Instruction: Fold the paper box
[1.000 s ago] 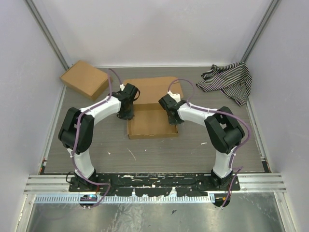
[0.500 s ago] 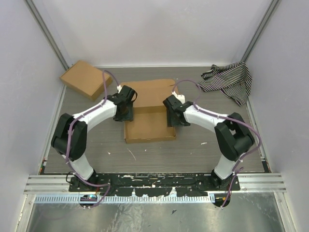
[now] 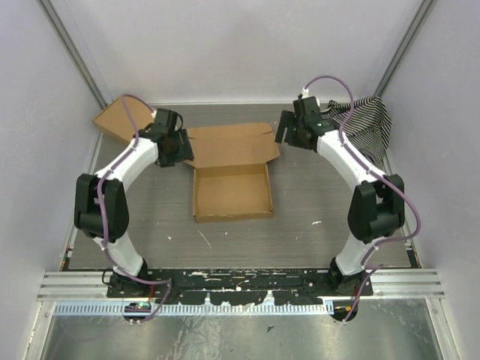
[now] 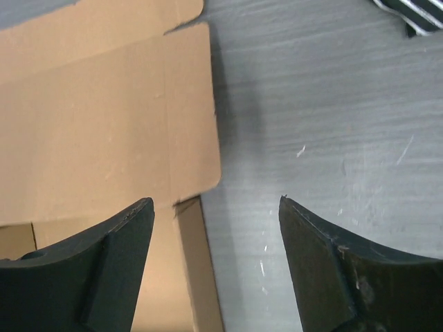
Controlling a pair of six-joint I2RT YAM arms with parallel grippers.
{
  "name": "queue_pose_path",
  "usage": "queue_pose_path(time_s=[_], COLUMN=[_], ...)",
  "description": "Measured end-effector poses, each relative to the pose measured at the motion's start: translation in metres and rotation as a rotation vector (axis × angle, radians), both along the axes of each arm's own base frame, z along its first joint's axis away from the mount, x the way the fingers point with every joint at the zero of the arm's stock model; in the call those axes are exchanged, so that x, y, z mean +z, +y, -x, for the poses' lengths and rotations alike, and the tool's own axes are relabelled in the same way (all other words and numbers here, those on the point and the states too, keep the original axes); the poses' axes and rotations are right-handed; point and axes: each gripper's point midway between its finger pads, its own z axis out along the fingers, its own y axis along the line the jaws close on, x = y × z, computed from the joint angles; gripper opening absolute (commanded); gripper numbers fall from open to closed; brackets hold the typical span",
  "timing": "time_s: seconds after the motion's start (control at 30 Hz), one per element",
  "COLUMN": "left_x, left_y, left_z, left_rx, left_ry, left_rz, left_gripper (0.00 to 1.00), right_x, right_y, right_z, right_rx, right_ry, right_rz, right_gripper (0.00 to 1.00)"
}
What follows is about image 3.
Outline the brown cardboard box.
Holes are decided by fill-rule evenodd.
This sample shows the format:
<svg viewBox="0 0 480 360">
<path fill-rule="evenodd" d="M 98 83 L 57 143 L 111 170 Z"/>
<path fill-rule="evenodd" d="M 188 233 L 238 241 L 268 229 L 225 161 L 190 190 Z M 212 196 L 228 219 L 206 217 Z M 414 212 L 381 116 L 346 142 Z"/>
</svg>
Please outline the brown cardboard box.
<svg viewBox="0 0 480 360">
<path fill-rule="evenodd" d="M 193 217 L 198 223 L 270 218 L 274 214 L 268 162 L 278 158 L 265 122 L 192 127 Z"/>
<path fill-rule="evenodd" d="M 103 109 L 92 122 L 103 135 L 126 146 L 135 137 L 128 112 L 138 131 L 154 121 L 155 111 L 148 104 L 132 94 L 123 94 Z"/>
</svg>

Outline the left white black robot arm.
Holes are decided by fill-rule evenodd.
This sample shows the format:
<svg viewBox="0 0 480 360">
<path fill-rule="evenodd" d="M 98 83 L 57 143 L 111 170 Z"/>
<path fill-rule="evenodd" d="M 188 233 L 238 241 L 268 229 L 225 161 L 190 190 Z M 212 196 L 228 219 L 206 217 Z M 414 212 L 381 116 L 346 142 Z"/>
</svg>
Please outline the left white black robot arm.
<svg viewBox="0 0 480 360">
<path fill-rule="evenodd" d="M 130 214 L 127 190 L 152 164 L 171 167 L 194 153 L 185 129 L 171 132 L 141 130 L 125 150 L 94 174 L 76 180 L 74 226 L 94 240 L 112 266 L 108 285 L 133 297 L 145 296 L 150 287 L 165 280 L 152 280 L 145 259 L 128 235 Z"/>
</svg>

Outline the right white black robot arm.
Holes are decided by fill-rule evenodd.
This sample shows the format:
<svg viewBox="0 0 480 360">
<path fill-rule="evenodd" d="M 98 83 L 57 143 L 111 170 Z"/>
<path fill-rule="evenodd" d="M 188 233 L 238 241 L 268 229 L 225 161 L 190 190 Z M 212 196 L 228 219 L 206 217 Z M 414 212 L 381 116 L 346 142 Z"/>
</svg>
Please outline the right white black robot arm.
<svg viewBox="0 0 480 360">
<path fill-rule="evenodd" d="M 332 121 L 321 121 L 319 113 L 297 116 L 282 111 L 275 141 L 315 151 L 337 170 L 352 191 L 347 214 L 349 236 L 328 269 L 331 290 L 346 296 L 365 277 L 366 262 L 381 241 L 404 225 L 404 181 L 399 175 L 388 176 L 375 167 Z"/>
</svg>

